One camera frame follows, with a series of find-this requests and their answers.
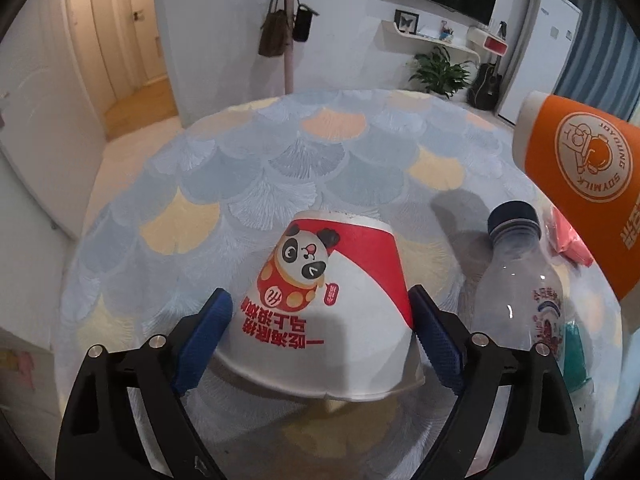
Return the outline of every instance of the butterfly picture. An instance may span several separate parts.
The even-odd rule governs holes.
[[[418,18],[418,14],[398,9],[394,21],[400,32],[415,34],[418,31]]]

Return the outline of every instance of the panda face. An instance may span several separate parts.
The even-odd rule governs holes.
[[[317,235],[309,231],[285,235],[276,248],[275,256],[280,268],[304,285],[313,285],[324,274],[328,260],[326,247]]]

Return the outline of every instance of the refrigerator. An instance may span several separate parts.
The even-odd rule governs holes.
[[[574,44],[580,15],[580,9],[569,0],[531,0],[503,83],[505,91],[497,107],[500,117],[515,123],[530,92],[554,92]]]

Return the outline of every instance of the panda ear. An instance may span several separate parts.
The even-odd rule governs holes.
[[[298,224],[291,224],[287,228],[287,231],[285,232],[285,235],[287,235],[287,236],[295,236],[299,232],[300,232],[300,227],[298,226]]]
[[[336,246],[340,241],[340,235],[333,229],[325,228],[319,230],[316,235],[320,238],[320,241],[327,249]]]

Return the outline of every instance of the handbag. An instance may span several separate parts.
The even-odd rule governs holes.
[[[296,12],[296,23],[293,27],[293,40],[304,43],[309,39],[309,32],[311,31],[311,20],[314,16],[320,16],[311,7],[305,4],[300,4],[298,0],[298,12]]]
[[[282,56],[287,45],[287,29],[289,27],[287,13],[283,9],[277,10],[278,1],[270,1],[269,12],[261,27],[262,34],[260,35],[260,45],[258,46],[258,54],[260,56]]]

